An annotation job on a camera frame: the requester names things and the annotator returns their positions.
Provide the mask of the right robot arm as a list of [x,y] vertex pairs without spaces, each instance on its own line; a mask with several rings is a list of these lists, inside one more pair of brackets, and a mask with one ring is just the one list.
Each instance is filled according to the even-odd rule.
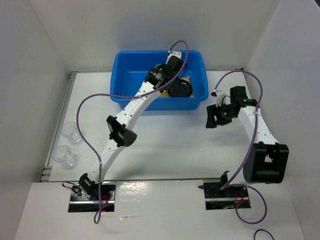
[[227,95],[221,90],[215,89],[212,96],[216,103],[206,108],[205,127],[214,129],[238,119],[250,140],[249,148],[238,169],[227,170],[221,175],[220,193],[229,197],[241,185],[282,183],[290,151],[286,144],[281,144],[272,135],[263,119],[260,101],[248,98],[244,86],[230,89],[229,103],[225,103]]

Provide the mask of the woven bamboo mat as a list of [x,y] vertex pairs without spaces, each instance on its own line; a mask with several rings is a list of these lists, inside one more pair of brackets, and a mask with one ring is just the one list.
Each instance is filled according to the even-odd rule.
[[191,84],[190,76],[176,79],[172,86],[164,90],[161,98],[193,98],[193,87]]

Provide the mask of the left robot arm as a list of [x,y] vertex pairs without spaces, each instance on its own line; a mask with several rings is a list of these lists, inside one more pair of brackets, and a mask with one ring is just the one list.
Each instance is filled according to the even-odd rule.
[[101,184],[107,171],[120,152],[131,146],[137,139],[133,128],[138,118],[163,91],[173,85],[186,65],[187,59],[187,57],[182,59],[180,51],[169,53],[162,66],[154,67],[148,71],[135,96],[125,96],[130,100],[129,103],[117,115],[110,115],[106,119],[110,133],[102,153],[98,153],[84,135],[80,134],[98,158],[98,162],[91,170],[84,173],[78,182],[81,193],[88,200],[101,200]]

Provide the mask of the black plate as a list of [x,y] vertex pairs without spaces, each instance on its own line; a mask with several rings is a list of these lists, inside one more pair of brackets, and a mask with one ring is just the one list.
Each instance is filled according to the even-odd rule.
[[167,89],[170,97],[188,98],[192,95],[193,88],[190,82],[184,79],[178,79]]

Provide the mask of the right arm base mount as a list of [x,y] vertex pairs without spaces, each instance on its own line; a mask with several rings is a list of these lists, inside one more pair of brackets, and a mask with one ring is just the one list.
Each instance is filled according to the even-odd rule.
[[248,190],[244,187],[229,187],[221,190],[218,178],[204,179],[198,186],[204,193],[206,210],[233,210],[238,204],[239,209],[250,209]]

